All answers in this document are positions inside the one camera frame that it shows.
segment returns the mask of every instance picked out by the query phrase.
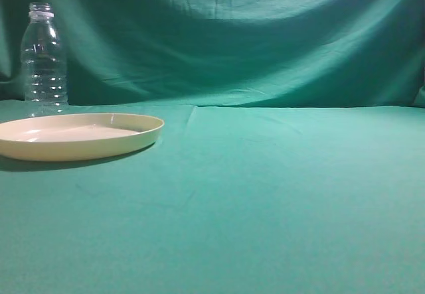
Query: green tablecloth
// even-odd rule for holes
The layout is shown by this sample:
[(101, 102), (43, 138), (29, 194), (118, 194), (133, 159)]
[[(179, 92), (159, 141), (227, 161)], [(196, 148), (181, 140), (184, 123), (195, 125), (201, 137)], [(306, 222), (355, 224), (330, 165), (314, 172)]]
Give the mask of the green tablecloth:
[(72, 111), (166, 126), (125, 157), (0, 158), (1, 294), (425, 293), (425, 110)]

